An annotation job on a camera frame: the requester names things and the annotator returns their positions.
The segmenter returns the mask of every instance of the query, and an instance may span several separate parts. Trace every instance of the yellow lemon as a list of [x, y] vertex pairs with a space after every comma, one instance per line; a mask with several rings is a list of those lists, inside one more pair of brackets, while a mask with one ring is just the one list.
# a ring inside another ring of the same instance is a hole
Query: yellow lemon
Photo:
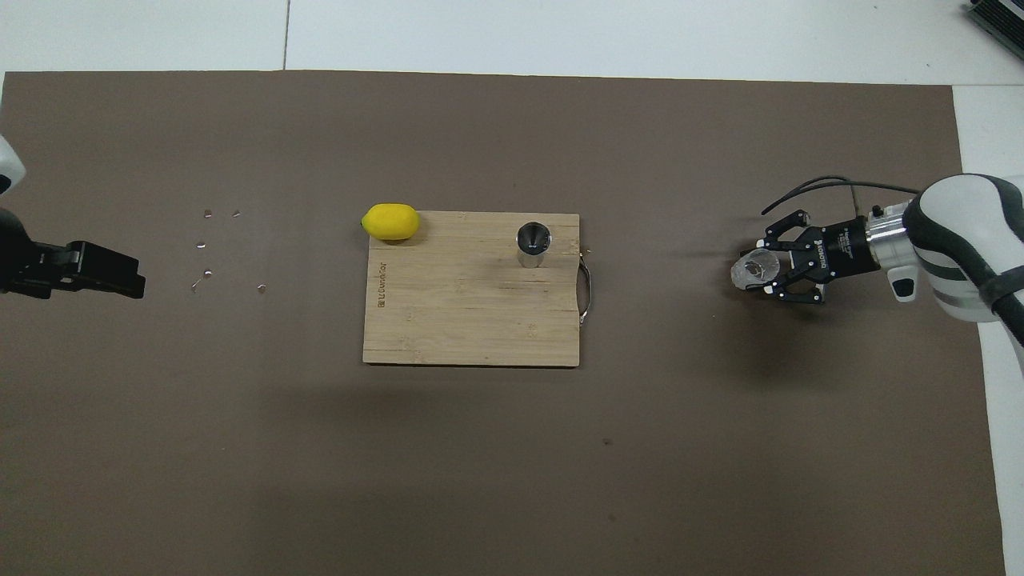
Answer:
[[420, 215], [409, 204], [376, 204], [362, 216], [362, 229], [377, 240], [406, 240], [420, 229]]

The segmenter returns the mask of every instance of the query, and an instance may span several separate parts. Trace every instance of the robotic arm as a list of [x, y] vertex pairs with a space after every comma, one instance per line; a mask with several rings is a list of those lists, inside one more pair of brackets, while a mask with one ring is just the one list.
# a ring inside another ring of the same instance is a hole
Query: robotic arm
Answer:
[[[0, 136], [0, 195], [23, 177], [25, 165]], [[99, 290], [141, 298], [145, 279], [137, 272], [135, 258], [90, 242], [33, 242], [17, 216], [0, 208], [0, 292], [49, 298], [54, 289]]]
[[[820, 304], [828, 282], [881, 270], [896, 299], [910, 301], [918, 294], [919, 271], [923, 270], [946, 313], [969, 322], [1001, 321], [1020, 355], [1019, 344], [1024, 343], [1022, 190], [1024, 176], [958, 174], [933, 183], [910, 202], [885, 209], [876, 206], [867, 216], [823, 228], [811, 227], [807, 213], [797, 210], [765, 229], [757, 248], [733, 265], [733, 283], [746, 290], [763, 290], [780, 301]], [[779, 240], [798, 227], [804, 230], [795, 241]], [[775, 255], [779, 251], [790, 255], [785, 272]], [[814, 287], [791, 292], [801, 280], [813, 282]]]

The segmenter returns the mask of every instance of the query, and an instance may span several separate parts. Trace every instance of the cutting board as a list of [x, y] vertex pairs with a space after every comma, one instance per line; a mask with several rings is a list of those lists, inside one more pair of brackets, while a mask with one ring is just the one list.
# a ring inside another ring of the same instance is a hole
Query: cutting board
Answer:
[[[551, 247], [520, 265], [516, 232], [538, 221]], [[362, 361], [580, 365], [580, 215], [420, 211], [409, 240], [370, 239]]]

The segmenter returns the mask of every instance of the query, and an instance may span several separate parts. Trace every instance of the black strap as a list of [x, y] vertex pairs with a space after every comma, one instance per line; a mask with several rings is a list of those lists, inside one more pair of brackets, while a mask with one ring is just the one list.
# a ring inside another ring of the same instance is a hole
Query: black strap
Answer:
[[978, 286], [978, 294], [989, 308], [995, 305], [999, 298], [1018, 290], [1024, 290], [1024, 265], [1012, 268]]

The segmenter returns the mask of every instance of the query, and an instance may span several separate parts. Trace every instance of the brown mat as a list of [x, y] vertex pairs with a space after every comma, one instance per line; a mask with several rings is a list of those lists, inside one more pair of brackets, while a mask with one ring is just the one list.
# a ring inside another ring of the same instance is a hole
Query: brown mat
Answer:
[[[0, 131], [33, 239], [148, 280], [0, 296], [4, 574], [1002, 571], [975, 327], [728, 280], [799, 181], [958, 171], [948, 87], [8, 74]], [[580, 213], [581, 367], [364, 365], [383, 201]]]

